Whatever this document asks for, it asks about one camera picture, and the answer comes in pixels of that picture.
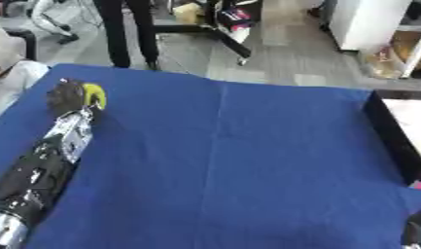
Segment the person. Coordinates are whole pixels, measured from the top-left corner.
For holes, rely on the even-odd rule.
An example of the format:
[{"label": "person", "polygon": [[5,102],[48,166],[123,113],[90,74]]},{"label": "person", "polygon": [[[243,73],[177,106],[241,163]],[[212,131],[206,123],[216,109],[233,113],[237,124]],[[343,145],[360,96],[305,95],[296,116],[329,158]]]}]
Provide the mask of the person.
[{"label": "person", "polygon": [[[116,67],[128,68],[131,62],[123,26],[123,1],[93,0],[93,2],[104,21],[109,56],[113,64]],[[148,68],[159,70],[158,46],[150,0],[125,0],[125,3],[133,13],[134,22],[138,27],[139,47]]]},{"label": "person", "polygon": [[27,15],[39,28],[52,34],[61,35],[59,44],[65,45],[79,40],[79,36],[71,32],[67,24],[59,23],[46,14],[46,11],[56,3],[56,0],[29,0],[27,2]]},{"label": "person", "polygon": [[0,25],[0,115],[49,70],[24,59],[26,48],[22,39],[9,36]]}]

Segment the gray carpet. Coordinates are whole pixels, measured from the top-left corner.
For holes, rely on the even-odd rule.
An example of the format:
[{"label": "gray carpet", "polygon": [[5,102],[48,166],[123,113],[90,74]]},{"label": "gray carpet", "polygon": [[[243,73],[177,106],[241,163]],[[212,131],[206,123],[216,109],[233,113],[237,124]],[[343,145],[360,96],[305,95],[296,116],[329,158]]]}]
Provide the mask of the gray carpet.
[{"label": "gray carpet", "polygon": [[[163,70],[190,73],[216,80],[245,83],[332,86],[359,89],[421,89],[421,80],[376,80],[363,74],[357,57],[336,51],[333,39],[318,29],[317,20],[305,9],[320,0],[264,0],[263,21],[252,29],[245,44],[253,56],[245,66],[236,64],[237,55],[205,35],[166,34],[160,36],[160,61]],[[13,18],[0,18],[5,26],[33,30],[39,40],[39,60],[49,65],[61,62],[110,65],[99,16],[90,0],[69,0],[55,6],[50,15],[69,23],[81,40],[66,46],[57,37],[39,30],[14,5]],[[155,12],[157,22],[173,21],[161,2]],[[133,68],[143,68],[130,14],[125,25]]]}]

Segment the table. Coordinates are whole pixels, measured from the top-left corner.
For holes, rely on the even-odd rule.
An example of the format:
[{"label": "table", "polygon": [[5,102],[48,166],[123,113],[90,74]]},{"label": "table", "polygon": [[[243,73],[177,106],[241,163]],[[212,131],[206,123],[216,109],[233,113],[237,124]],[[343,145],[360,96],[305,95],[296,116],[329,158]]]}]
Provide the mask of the table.
[{"label": "table", "polygon": [[108,94],[79,170],[28,248],[400,248],[406,188],[368,91],[58,65],[0,118],[0,173],[52,125],[62,77]]}]

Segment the cardboard box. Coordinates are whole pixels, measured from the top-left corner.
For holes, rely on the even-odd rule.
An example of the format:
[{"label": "cardboard box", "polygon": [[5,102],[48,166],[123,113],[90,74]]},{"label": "cardboard box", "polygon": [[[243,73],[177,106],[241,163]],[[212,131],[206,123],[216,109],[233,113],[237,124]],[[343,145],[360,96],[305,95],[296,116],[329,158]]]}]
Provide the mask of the cardboard box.
[{"label": "cardboard box", "polygon": [[421,189],[421,91],[373,91],[364,111],[404,182]]}]

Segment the cable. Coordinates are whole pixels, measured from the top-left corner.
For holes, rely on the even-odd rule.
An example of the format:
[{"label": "cable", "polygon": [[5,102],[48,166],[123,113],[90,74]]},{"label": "cable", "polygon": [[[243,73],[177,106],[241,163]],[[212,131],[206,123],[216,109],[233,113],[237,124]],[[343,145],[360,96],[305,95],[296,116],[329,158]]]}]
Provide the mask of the cable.
[{"label": "cable", "polygon": [[[77,3],[79,4],[80,8],[82,9],[82,10],[80,11],[80,17],[81,17],[81,19],[82,19],[82,21],[83,21],[83,22],[85,22],[85,23],[87,23],[87,24],[90,24],[90,25],[93,25],[93,26],[95,26],[96,28],[99,28],[99,27],[103,24],[103,21],[102,21],[102,20],[101,20],[100,22],[96,23],[97,17],[96,17],[96,15],[92,12],[92,10],[90,9],[90,7],[88,6],[88,4],[87,4],[87,3],[83,2],[82,0],[77,0]],[[83,13],[83,10],[84,10],[84,9],[88,10],[88,12],[90,13],[90,15],[91,15],[92,19],[93,19],[95,22],[92,22],[92,21],[90,21],[90,20],[86,19],[85,15],[84,15],[84,13]]]},{"label": "cable", "polygon": [[174,61],[177,65],[179,65],[180,67],[181,67],[181,69],[184,71],[184,73],[187,73],[187,74],[191,74],[191,75],[193,75],[193,73],[191,73],[191,71],[189,71],[183,64],[181,64],[177,59],[175,59],[173,56],[171,56],[166,50],[167,50],[167,48],[166,48],[166,46],[164,45],[164,43],[163,43],[163,39],[161,39],[161,37],[160,37],[160,42],[159,42],[159,44],[160,44],[160,55],[161,56],[165,56],[165,57],[167,57],[167,58],[170,58],[172,61]]}]

